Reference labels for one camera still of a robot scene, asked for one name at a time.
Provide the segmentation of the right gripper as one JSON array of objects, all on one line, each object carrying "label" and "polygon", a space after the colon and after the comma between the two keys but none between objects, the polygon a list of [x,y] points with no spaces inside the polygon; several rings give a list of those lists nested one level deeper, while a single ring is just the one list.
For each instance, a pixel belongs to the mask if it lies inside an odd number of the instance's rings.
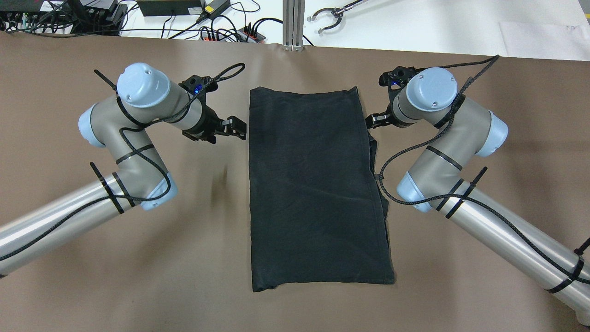
[{"label": "right gripper", "polygon": [[407,128],[417,123],[417,121],[417,119],[409,117],[399,106],[394,104],[389,104],[386,107],[385,115],[369,115],[365,118],[365,124],[368,130],[388,125]]}]

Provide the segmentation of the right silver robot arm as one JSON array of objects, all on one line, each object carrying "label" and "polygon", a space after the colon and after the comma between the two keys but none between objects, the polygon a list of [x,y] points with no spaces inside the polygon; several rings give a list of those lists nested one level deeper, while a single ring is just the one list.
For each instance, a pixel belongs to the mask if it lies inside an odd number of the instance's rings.
[{"label": "right silver robot arm", "polygon": [[477,188],[485,167],[472,181],[460,177],[473,157],[490,156],[508,136],[503,120],[465,95],[499,57],[474,62],[483,68],[461,87],[450,71],[452,65],[398,66],[383,72],[378,84],[387,88],[389,102],[385,112],[367,116],[367,128],[407,128],[425,120],[438,132],[387,159],[376,180],[393,202],[443,214],[573,309],[581,325],[589,326],[589,263],[583,256],[589,241],[568,249],[487,196]]}]

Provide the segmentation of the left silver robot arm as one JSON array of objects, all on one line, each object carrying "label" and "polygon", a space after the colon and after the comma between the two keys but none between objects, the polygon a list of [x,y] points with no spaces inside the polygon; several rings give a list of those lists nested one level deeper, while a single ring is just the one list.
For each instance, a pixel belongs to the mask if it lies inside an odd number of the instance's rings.
[{"label": "left silver robot arm", "polygon": [[129,65],[114,95],[95,103],[78,120],[80,134],[105,148],[118,170],[104,176],[95,164],[95,181],[1,228],[1,276],[27,265],[99,225],[140,206],[152,210],[171,200],[178,189],[146,129],[167,123],[192,141],[215,143],[219,135],[245,140],[247,126],[236,116],[221,119],[206,104],[207,93],[241,73],[244,63],[214,77],[190,76],[175,83],[146,63]]}]

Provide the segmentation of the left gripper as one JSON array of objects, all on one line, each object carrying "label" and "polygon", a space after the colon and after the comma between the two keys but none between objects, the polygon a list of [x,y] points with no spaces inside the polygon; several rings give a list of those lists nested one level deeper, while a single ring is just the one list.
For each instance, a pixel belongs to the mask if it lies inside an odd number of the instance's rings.
[{"label": "left gripper", "polygon": [[192,128],[183,130],[183,136],[192,141],[216,143],[216,135],[234,136],[240,140],[246,139],[247,125],[236,116],[230,116],[224,121],[211,108],[204,108],[201,117]]}]

